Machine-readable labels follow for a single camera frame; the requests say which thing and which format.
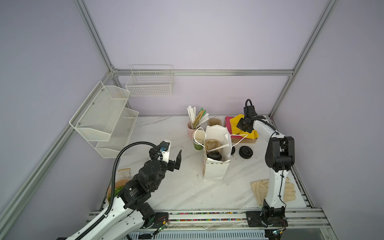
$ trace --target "white wire basket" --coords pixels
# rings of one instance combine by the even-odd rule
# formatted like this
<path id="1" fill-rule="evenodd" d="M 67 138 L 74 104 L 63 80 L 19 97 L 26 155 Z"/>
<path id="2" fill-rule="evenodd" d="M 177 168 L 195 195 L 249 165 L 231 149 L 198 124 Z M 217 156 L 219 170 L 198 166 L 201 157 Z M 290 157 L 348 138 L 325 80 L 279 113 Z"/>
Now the white wire basket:
<path id="1" fill-rule="evenodd" d="M 172 95 L 172 65 L 131 65 L 131 71 L 125 87 L 132 97 Z"/>
<path id="2" fill-rule="evenodd" d="M 138 115 L 137 111 L 123 108 L 109 141 L 96 144 L 95 149 L 103 158 L 116 158 L 118 153 L 128 145 Z"/>
<path id="3" fill-rule="evenodd" d="M 128 101 L 129 91 L 116 86 L 104 86 L 103 83 L 101 85 L 80 119 L 74 122 L 76 113 L 70 120 L 71 126 L 87 141 L 109 141 Z"/>

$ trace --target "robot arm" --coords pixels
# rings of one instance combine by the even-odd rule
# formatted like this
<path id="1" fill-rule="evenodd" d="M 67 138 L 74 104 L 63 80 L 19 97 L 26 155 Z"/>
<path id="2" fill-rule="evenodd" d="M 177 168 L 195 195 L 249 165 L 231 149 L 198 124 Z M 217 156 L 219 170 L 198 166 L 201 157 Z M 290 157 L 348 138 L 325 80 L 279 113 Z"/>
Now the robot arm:
<path id="1" fill-rule="evenodd" d="M 244 118 L 240 119 L 237 127 L 249 133 L 256 130 L 268 142 L 265 162 L 270 167 L 270 177 L 268 193 L 262 208 L 262 222 L 271 226 L 276 221 L 285 219 L 286 204 L 282 199 L 288 171 L 295 163 L 295 141 L 292 137 L 278 132 L 264 116 L 257 115 L 249 99 L 245 102 Z"/>
<path id="2" fill-rule="evenodd" d="M 169 160 L 170 145 L 170 141 L 162 141 L 160 145 L 152 147 L 149 150 L 151 159 L 114 197 L 110 211 L 105 208 L 85 227 L 66 240 L 115 240 L 142 226 L 150 227 L 154 221 L 155 211 L 145 201 L 151 197 L 151 192 L 158 189 L 166 171 L 178 170 L 181 164 L 181 150 L 176 161 Z"/>

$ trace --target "white paper bag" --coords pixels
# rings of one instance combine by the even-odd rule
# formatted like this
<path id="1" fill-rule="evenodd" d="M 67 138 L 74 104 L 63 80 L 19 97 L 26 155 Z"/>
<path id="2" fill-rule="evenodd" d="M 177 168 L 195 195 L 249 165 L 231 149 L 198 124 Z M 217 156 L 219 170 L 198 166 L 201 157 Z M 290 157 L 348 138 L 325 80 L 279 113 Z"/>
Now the white paper bag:
<path id="1" fill-rule="evenodd" d="M 216 139 L 221 143 L 222 161 L 213 160 L 207 157 L 207 151 L 204 151 L 203 176 L 204 180 L 221 181 L 227 171 L 230 163 L 232 141 L 231 135 L 226 127 L 220 125 L 207 126 L 205 131 L 205 141 L 208 139 Z"/>

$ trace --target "pink cup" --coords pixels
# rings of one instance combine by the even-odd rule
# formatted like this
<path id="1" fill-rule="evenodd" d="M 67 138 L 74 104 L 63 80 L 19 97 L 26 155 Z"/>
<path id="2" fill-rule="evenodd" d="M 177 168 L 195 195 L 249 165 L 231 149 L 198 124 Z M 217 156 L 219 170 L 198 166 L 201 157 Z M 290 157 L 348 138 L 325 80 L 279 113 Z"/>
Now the pink cup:
<path id="1" fill-rule="evenodd" d="M 188 137 L 192 139 L 193 133 L 196 131 L 196 129 L 191 129 L 191 122 L 188 122 Z"/>

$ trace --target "beige towel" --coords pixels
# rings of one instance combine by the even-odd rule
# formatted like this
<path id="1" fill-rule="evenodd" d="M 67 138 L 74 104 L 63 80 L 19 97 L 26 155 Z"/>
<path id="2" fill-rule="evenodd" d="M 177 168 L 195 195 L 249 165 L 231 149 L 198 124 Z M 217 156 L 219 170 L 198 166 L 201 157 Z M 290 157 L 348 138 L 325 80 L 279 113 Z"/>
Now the beige towel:
<path id="1" fill-rule="evenodd" d="M 256 197 L 257 203 L 262 206 L 264 199 L 266 197 L 266 194 L 268 193 L 268 184 L 269 179 L 263 179 L 255 182 L 251 182 L 251 188 L 253 191 L 253 194 Z M 289 202 L 296 199 L 295 195 L 295 185 L 291 182 L 289 182 L 289 178 L 285 181 L 285 189 L 284 189 L 284 202 Z"/>

